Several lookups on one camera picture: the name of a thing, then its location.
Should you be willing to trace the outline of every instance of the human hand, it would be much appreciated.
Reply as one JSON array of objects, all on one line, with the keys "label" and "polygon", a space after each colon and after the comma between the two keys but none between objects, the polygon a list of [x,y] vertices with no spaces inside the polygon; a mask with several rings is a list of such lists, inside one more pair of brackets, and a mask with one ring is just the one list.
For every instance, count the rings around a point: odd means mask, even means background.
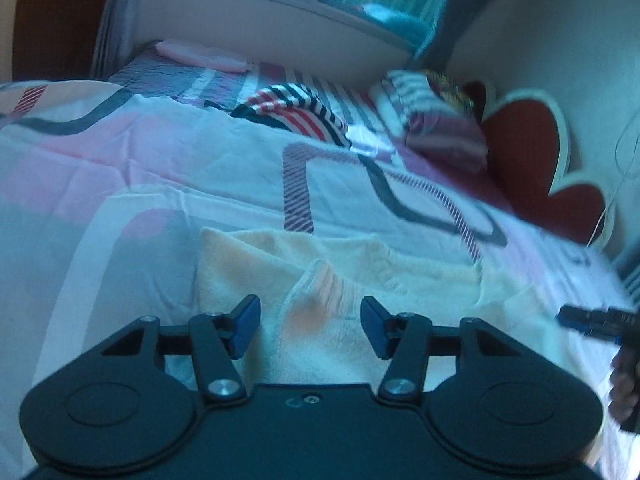
[{"label": "human hand", "polygon": [[635,368],[635,377],[626,371],[633,367],[635,358],[636,353],[633,350],[621,348],[611,362],[614,370],[610,377],[613,387],[609,393],[611,399],[609,413],[620,424],[631,416],[640,399],[640,396],[634,393],[636,381],[640,379],[640,362]]}]

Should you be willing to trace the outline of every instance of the circular plate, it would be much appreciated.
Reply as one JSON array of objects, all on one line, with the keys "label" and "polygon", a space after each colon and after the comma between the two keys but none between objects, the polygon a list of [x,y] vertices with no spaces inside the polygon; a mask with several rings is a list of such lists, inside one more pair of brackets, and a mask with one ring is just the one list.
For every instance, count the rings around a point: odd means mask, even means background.
[{"label": "circular plate", "polygon": [[189,428],[193,398],[174,378],[152,367],[98,368],[82,379],[63,368],[24,399],[20,425],[35,455],[66,470],[115,474],[161,454]]},{"label": "circular plate", "polygon": [[600,430],[602,405],[584,383],[549,368],[454,376],[433,392],[429,417],[455,449],[487,465],[542,469],[576,458]]}]

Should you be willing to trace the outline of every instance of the cable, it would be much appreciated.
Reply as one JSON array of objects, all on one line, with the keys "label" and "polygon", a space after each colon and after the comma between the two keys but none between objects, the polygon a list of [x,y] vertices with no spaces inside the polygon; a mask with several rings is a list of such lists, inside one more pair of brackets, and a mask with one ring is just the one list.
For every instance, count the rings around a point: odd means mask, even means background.
[{"label": "cable", "polygon": [[616,163],[616,169],[620,173],[622,173],[622,179],[620,180],[620,184],[618,184],[618,187],[616,188],[616,190],[613,192],[613,195],[609,200],[609,203],[605,204],[605,208],[603,209],[602,214],[600,215],[600,218],[598,218],[598,221],[596,222],[596,227],[593,229],[593,233],[591,233],[591,238],[589,238],[589,241],[587,242],[587,247],[590,247],[591,243],[593,243],[593,239],[596,237],[596,233],[598,232],[600,223],[604,220],[604,217],[607,215],[607,212],[609,212],[609,209],[611,208],[611,206],[614,205],[616,201],[616,197],[618,196],[618,193],[620,192],[620,189],[622,189],[622,186],[624,185],[624,183],[627,180],[633,180],[634,178],[637,178],[638,176],[640,176],[640,171],[631,173],[631,168],[633,167],[633,164],[636,160],[636,155],[638,154],[638,144],[640,144],[640,129],[638,130],[638,135],[636,136],[636,143],[634,144],[634,150],[631,156],[631,160],[629,161],[629,165],[626,167],[626,170],[622,170],[622,165],[618,160],[618,150],[620,148],[620,142],[622,142],[622,139],[624,139],[626,133],[631,129],[631,126],[636,122],[637,118],[640,118],[640,106],[636,108],[636,111],[631,116],[631,118],[629,119],[629,122],[626,124],[624,130],[622,130],[622,133],[620,133],[620,136],[616,141],[616,149],[614,150],[614,160]]}]

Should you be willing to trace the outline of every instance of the black handheld device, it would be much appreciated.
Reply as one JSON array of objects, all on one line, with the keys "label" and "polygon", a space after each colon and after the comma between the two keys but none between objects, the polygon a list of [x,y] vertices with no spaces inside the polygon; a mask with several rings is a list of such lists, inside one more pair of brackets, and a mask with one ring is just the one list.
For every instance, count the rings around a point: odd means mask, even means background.
[{"label": "black handheld device", "polygon": [[[585,336],[629,348],[634,357],[624,363],[625,372],[636,378],[634,392],[640,394],[640,381],[636,376],[636,367],[640,362],[640,316],[616,308],[588,310],[565,305],[560,309],[557,319],[562,326],[578,330]],[[629,433],[640,433],[640,403],[620,428]]]},{"label": "black handheld device", "polygon": [[[595,480],[581,462],[602,424],[589,387],[485,323],[434,326],[362,300],[369,384],[258,384],[232,360],[260,324],[248,296],[185,326],[145,316],[28,393],[20,408],[39,463],[30,480]],[[164,371],[191,356],[197,391]],[[423,392],[430,356],[456,373]]]}]

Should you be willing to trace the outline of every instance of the white wall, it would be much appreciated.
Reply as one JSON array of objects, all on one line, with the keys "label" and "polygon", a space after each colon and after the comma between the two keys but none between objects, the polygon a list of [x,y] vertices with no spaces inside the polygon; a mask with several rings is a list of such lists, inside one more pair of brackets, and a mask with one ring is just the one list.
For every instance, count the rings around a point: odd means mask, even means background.
[{"label": "white wall", "polygon": [[0,0],[0,83],[12,80],[17,0]]},{"label": "white wall", "polygon": [[138,23],[138,44],[171,37],[220,46],[351,86],[409,58],[347,25],[265,0],[142,0]]},{"label": "white wall", "polygon": [[[458,43],[449,73],[486,75],[498,93],[550,92],[572,131],[571,167],[613,192],[622,178],[616,141],[640,107],[640,0],[497,0]],[[638,131],[640,121],[623,140],[624,166]],[[640,233],[640,180],[624,184],[616,203],[610,255]]]}]

